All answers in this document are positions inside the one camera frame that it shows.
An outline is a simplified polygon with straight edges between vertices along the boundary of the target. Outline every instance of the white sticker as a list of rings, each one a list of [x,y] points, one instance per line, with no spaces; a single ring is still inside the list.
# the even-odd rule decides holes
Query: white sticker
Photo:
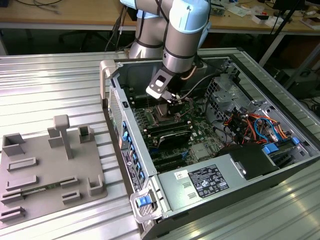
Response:
[[[188,170],[177,171],[174,173],[177,180],[188,177]]]

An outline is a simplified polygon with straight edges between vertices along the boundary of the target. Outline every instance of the metal table surface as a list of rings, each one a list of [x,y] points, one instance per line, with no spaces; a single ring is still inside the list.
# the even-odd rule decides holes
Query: metal table surface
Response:
[[[318,138],[319,120],[245,53],[236,48],[201,50],[235,54]],[[1,239],[140,239],[99,95],[99,63],[122,53],[77,53],[0,58],[0,136],[45,135],[52,117],[68,114],[71,128],[94,130],[108,196],[0,230]],[[242,86],[255,99],[248,80]],[[230,207],[163,236],[172,239],[320,239],[320,162]]]

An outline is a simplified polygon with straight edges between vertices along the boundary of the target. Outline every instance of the power supply label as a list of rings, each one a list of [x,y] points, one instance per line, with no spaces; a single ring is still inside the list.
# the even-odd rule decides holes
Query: power supply label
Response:
[[[215,164],[191,171],[188,174],[199,197],[203,199],[229,188]]]

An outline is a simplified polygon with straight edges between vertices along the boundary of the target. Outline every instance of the circuit board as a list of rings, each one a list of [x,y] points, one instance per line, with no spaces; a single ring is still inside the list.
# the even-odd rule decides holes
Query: circuit board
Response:
[[[224,147],[201,108],[203,108],[201,102],[191,100],[189,103],[185,103],[179,112],[160,119],[156,106],[148,104],[147,107],[132,108],[139,130],[158,172],[167,172],[211,159]],[[176,142],[172,142],[170,147],[158,148],[159,137],[151,136],[147,133],[147,129],[175,124],[180,124],[183,127],[188,126],[188,131],[191,131],[190,137],[178,146],[176,146]]]

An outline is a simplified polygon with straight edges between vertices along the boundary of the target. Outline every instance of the robotic arm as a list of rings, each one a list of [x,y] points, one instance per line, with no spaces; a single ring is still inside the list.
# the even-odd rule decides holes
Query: robotic arm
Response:
[[[120,1],[139,9],[136,41],[129,57],[155,58],[163,53],[163,67],[151,79],[146,92],[171,103],[176,97],[171,91],[177,89],[175,78],[193,68],[197,49],[211,27],[210,3],[206,0]]]

